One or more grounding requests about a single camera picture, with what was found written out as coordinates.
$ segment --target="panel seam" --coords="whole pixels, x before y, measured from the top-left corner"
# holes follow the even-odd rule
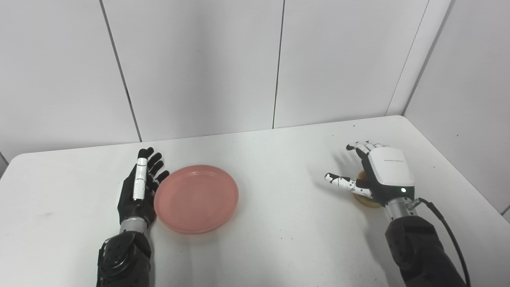
[[[2,152],[0,152],[0,158],[1,158],[3,161],[5,161],[5,163],[6,163],[7,165],[9,165],[9,162],[7,161],[7,158],[5,158],[5,156],[2,154]]]
[[[282,36],[283,36],[283,32],[284,32],[284,15],[285,15],[285,0],[284,0],[284,4],[282,7],[282,25],[280,27],[280,43],[278,46],[278,64],[276,66],[276,87],[274,89],[273,125],[271,127],[272,129],[274,129],[274,118],[276,116],[276,98],[278,96],[278,77],[280,74],[280,56],[282,54]]]
[[[436,44],[438,43],[439,37],[441,36],[441,33],[443,32],[446,21],[448,20],[448,17],[450,16],[451,10],[453,8],[453,4],[455,4],[455,0],[451,0],[450,5],[448,6],[448,9],[446,9],[446,13],[443,18],[443,21],[441,22],[441,25],[439,26],[438,33],[436,34],[434,41],[432,42],[432,45],[430,46],[430,49],[428,50],[427,56],[425,57],[425,61],[423,61],[423,65],[421,66],[420,72],[418,73],[418,76],[416,78],[413,89],[411,90],[411,93],[409,94],[409,98],[407,99],[407,103],[404,106],[404,110],[402,111],[402,114],[401,114],[402,116],[404,116],[405,111],[407,111],[407,108],[409,107],[409,103],[411,102],[411,99],[414,96],[416,88],[418,87],[418,83],[420,82],[421,77],[423,76],[423,72],[425,71],[428,61],[430,60],[430,56],[432,55],[432,52],[436,48]]]
[[[509,209],[510,209],[510,205],[509,205],[509,206],[507,206],[507,207],[505,208],[505,210],[503,210],[503,212],[501,213],[501,215],[502,215],[502,216],[503,216],[503,215],[505,215],[505,213],[506,213]]]
[[[402,70],[400,71],[400,75],[398,76],[397,84],[395,85],[393,94],[391,94],[390,102],[388,103],[388,107],[386,108],[386,113],[384,113],[384,115],[388,115],[388,110],[390,109],[391,102],[393,101],[393,96],[395,95],[395,92],[397,91],[398,84],[400,83],[400,78],[402,77],[402,74],[404,73],[405,65],[407,64],[407,60],[409,59],[409,55],[411,54],[411,50],[413,49],[413,45],[414,45],[414,41],[416,40],[416,36],[418,35],[418,32],[420,31],[421,22],[423,21],[423,17],[425,16],[425,13],[427,12],[429,3],[430,3],[430,0],[428,0],[427,5],[425,5],[425,9],[423,10],[423,14],[421,15],[420,23],[418,24],[418,28],[416,29],[415,36],[413,38],[413,41],[411,42],[411,47],[409,48],[409,51],[407,52],[407,56],[405,57],[404,66],[402,66]]]
[[[124,85],[124,91],[125,91],[126,96],[127,96],[127,103],[129,104],[129,108],[131,110],[131,116],[133,117],[133,122],[135,123],[135,128],[136,128],[136,133],[138,135],[138,140],[140,142],[142,142],[142,136],[140,134],[140,129],[138,127],[138,122],[136,120],[135,110],[133,109],[133,103],[131,102],[131,97],[129,95],[129,91],[127,90],[128,89],[128,85],[126,84],[126,80],[125,80],[125,77],[124,77],[124,72],[122,71],[122,66],[120,65],[119,54],[117,53],[117,47],[115,46],[115,42],[113,40],[112,30],[110,28],[110,23],[108,22],[108,17],[106,15],[106,10],[105,10],[105,5],[103,4],[103,0],[99,0],[99,4],[101,5],[101,10],[103,12],[103,17],[105,18],[106,28],[108,30],[108,35],[110,36],[110,42],[112,43],[113,54],[115,55],[115,60],[117,61],[117,66],[118,66],[119,72],[120,72],[120,78],[122,79],[122,84]]]

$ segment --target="silver cylinder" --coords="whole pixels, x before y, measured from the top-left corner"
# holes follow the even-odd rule
[[[120,233],[123,233],[124,231],[138,231],[145,233],[147,231],[147,224],[141,217],[130,217],[120,224]]]
[[[414,208],[411,210],[407,208],[411,202],[412,200],[407,197],[399,197],[388,201],[388,204],[385,206],[388,219],[395,220],[404,216],[417,216]]]

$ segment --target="white table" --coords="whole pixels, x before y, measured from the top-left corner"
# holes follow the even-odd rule
[[[473,286],[509,286],[510,224],[399,116],[22,154],[0,181],[1,285],[95,286],[97,251],[119,227],[120,183],[138,150],[153,146],[168,170],[215,165],[240,193],[234,216],[215,231],[182,235],[155,222],[155,286],[404,286],[384,210],[323,180],[326,172],[355,176],[362,167],[345,145],[367,139],[405,152],[417,195],[445,215]],[[441,223],[418,211],[460,270]]]

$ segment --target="black cable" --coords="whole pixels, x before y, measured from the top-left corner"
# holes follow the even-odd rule
[[[448,223],[446,223],[444,216],[439,212],[439,209],[437,209],[437,207],[433,203],[426,201],[421,197],[418,198],[418,200],[423,202],[438,217],[438,219],[445,226],[446,231],[448,231],[448,235],[450,235],[451,241],[453,242],[453,246],[455,246],[455,250],[457,251],[458,258],[461,260],[462,270],[464,271],[464,278],[466,280],[466,286],[471,287],[471,280],[469,279],[468,266],[466,265],[466,261],[464,260],[464,256],[462,255],[462,251],[461,251],[460,246],[458,245],[457,239],[455,239],[455,235],[453,235],[453,231],[451,231],[450,226],[448,225]]]

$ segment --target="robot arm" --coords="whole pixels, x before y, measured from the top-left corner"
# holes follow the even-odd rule
[[[156,219],[156,190],[169,175],[163,171],[156,177],[163,162],[161,153],[147,160],[153,152],[153,148],[140,150],[137,164],[124,180],[117,206],[120,233],[99,250],[96,287],[149,286],[151,249],[145,233]]]
[[[349,144],[346,149],[356,150],[368,178],[368,183],[364,185],[370,188],[372,199],[385,208],[391,221],[385,236],[405,285],[469,286],[469,275],[462,253],[444,218],[430,202],[421,198],[415,200],[414,176],[403,152],[368,141]],[[330,183],[360,194],[359,189],[353,188],[355,182],[348,178],[331,173],[326,174],[325,178]],[[429,206],[447,228],[463,263],[466,283],[444,252],[434,226],[416,213],[415,208],[421,202]]]

